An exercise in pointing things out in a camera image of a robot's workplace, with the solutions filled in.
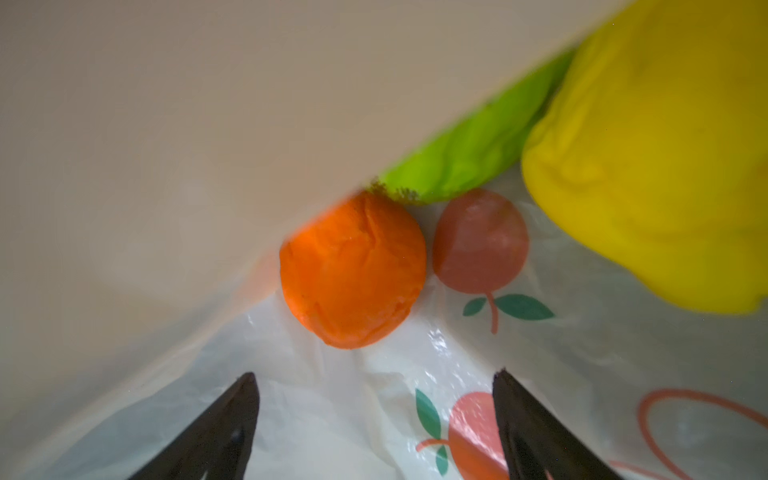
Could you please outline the orange tangerine fruit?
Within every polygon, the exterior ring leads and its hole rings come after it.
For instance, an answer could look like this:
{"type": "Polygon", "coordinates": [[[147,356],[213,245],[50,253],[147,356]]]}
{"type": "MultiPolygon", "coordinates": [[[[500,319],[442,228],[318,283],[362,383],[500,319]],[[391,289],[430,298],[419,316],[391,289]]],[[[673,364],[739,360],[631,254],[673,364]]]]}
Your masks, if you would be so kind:
{"type": "Polygon", "coordinates": [[[427,276],[418,222],[393,200],[365,191],[285,241],[279,260],[293,316],[325,344],[346,350],[400,326],[427,276]]]}

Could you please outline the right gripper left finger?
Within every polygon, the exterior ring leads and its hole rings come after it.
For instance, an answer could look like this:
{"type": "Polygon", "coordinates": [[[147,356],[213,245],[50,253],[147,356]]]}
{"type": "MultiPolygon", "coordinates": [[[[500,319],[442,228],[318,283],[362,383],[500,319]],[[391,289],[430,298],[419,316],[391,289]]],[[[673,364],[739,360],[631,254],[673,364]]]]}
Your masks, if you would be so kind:
{"type": "Polygon", "coordinates": [[[242,479],[260,409],[253,373],[240,376],[133,479],[242,479]]]}

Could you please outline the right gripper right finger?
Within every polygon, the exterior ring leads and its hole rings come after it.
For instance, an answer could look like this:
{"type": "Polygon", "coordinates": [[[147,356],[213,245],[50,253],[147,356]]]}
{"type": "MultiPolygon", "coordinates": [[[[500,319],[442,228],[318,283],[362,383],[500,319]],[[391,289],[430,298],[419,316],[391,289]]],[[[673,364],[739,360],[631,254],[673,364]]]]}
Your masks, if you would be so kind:
{"type": "Polygon", "coordinates": [[[621,480],[507,370],[495,373],[492,397],[511,479],[621,480]]]}

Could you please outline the printed translucent plastic bag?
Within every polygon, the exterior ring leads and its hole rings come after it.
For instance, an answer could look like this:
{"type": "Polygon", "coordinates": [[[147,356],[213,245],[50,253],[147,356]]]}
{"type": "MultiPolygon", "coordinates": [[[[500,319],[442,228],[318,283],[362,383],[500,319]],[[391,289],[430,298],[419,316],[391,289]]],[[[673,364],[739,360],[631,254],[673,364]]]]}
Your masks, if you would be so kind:
{"type": "Polygon", "coordinates": [[[498,336],[433,284],[360,353],[272,296],[230,298],[265,239],[345,193],[617,1],[6,1],[1,5],[1,475],[123,479],[240,374],[262,393],[247,475],[435,479],[441,414],[507,368],[632,479],[763,479],[767,432],[660,387],[767,409],[767,318],[688,314],[526,195],[522,288],[564,309],[498,336]]]}

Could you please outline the yellow lemon fruit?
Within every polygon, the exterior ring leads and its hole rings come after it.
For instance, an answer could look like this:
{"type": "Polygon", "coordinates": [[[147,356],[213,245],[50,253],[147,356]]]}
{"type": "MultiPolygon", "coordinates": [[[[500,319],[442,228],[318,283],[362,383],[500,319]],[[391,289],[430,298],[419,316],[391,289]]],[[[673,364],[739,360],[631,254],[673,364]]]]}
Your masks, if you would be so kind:
{"type": "Polygon", "coordinates": [[[678,307],[767,297],[767,5],[635,1],[579,46],[522,154],[563,231],[678,307]]]}

